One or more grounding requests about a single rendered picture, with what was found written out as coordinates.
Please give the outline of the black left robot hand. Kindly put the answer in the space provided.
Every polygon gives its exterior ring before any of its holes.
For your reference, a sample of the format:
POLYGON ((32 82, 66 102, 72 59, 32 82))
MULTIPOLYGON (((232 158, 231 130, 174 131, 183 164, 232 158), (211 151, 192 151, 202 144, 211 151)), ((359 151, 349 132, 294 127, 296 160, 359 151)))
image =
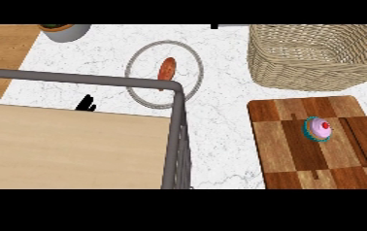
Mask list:
POLYGON ((93 97, 86 95, 75 106, 77 111, 93 112, 96 110, 96 105, 93 104, 93 97))

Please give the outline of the pale wooden basket shelf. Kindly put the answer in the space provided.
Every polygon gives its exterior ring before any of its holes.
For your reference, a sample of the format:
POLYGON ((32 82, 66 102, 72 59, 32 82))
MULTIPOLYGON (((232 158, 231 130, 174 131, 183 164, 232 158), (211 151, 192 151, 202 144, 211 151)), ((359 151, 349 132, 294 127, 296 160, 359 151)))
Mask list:
POLYGON ((0 188, 158 188, 168 119, 0 105, 0 188))

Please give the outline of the wicker basket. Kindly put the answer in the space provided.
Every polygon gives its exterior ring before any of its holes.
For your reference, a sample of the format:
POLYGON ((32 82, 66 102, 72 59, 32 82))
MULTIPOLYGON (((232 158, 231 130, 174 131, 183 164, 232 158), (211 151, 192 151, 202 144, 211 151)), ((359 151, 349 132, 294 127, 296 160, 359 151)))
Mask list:
POLYGON ((263 87, 345 90, 367 83, 367 24, 251 24, 247 61, 263 87))

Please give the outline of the brown wooden cutting board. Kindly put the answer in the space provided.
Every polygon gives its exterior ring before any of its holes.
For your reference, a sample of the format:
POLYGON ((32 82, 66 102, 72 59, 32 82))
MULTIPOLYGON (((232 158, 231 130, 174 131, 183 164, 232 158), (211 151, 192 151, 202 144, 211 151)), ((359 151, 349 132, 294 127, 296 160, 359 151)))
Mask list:
POLYGON ((251 100, 248 113, 268 189, 367 189, 367 114, 353 97, 251 100), (325 142, 303 136, 310 116, 331 127, 325 142))

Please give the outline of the pink frosted cupcake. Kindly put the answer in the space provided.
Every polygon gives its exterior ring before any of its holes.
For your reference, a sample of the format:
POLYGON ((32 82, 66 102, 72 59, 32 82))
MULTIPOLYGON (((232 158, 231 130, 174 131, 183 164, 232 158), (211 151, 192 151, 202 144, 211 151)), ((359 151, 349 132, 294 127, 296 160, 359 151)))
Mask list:
POLYGON ((333 128, 330 122, 318 116, 309 116, 302 124, 302 134, 312 142, 327 142, 331 138, 333 128))

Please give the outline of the orange sweet potato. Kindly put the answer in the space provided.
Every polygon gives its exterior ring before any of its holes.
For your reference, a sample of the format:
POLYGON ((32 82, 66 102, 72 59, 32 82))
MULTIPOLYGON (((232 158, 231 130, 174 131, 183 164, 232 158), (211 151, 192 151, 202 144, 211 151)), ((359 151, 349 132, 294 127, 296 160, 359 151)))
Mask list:
POLYGON ((176 70, 176 61, 173 57, 168 57, 160 66, 158 80, 170 81, 174 76, 174 70, 176 70))

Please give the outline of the brown wooden panel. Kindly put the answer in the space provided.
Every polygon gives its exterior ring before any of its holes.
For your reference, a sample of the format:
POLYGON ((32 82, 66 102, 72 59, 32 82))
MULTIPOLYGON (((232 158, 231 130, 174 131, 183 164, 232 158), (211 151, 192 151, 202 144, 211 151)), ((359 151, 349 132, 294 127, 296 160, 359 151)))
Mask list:
POLYGON ((34 24, 0 24, 0 69, 20 68, 38 34, 34 24))

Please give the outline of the grey plant pot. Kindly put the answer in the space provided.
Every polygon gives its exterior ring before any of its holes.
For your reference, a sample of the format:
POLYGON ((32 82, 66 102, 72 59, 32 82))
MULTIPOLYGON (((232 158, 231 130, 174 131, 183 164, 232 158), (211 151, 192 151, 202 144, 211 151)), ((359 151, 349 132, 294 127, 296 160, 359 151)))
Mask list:
POLYGON ((38 28, 52 41, 66 43, 83 37, 90 24, 40 24, 38 28))

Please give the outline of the white plate with grey rim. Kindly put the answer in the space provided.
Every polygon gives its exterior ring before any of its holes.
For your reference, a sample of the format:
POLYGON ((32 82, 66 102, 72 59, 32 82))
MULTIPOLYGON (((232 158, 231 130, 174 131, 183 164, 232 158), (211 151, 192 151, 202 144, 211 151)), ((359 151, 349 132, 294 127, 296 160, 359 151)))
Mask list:
MULTIPOLYGON (((158 78, 161 64, 171 57, 176 67, 171 79, 182 84, 185 100, 189 101, 197 94, 204 81, 204 63, 197 51, 182 42, 163 40, 149 43, 133 53, 124 67, 127 78, 158 78)), ((142 93, 143 88, 127 88, 134 102, 146 108, 164 110, 171 107, 173 101, 167 99, 168 90, 157 90, 152 95, 142 93)))

